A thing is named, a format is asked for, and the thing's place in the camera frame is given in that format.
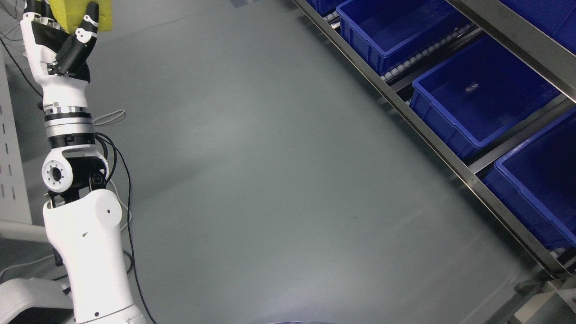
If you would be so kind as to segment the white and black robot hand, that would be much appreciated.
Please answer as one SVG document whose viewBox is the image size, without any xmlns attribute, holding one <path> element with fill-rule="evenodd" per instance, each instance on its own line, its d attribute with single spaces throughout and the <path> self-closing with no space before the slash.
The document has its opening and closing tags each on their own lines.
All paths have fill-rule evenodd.
<svg viewBox="0 0 576 324">
<path fill-rule="evenodd" d="M 42 89 L 42 107 L 87 108 L 87 60 L 98 37 L 99 5 L 92 0 L 72 33 L 55 20 L 49 0 L 27 0 L 20 27 L 32 76 Z"/>
</svg>

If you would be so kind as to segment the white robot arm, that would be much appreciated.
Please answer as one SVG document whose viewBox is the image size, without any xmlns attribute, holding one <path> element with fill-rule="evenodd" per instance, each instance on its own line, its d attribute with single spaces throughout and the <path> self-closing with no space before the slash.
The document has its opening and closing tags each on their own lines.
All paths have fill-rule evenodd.
<svg viewBox="0 0 576 324">
<path fill-rule="evenodd" d="M 51 150 L 41 173 L 49 200 L 43 219 L 62 258 L 76 324 L 145 324 L 132 295 L 121 240 L 122 209 L 107 189 L 92 115 L 81 106 L 44 108 Z"/>
</svg>

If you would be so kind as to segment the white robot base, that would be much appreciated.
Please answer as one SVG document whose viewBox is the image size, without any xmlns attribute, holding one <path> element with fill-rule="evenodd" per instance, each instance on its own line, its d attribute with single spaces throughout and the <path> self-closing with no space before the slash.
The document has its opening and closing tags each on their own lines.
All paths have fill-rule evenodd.
<svg viewBox="0 0 576 324">
<path fill-rule="evenodd" d="M 10 279 L 0 286 L 2 324 L 63 324 L 73 317 L 65 285 L 49 279 Z"/>
</svg>

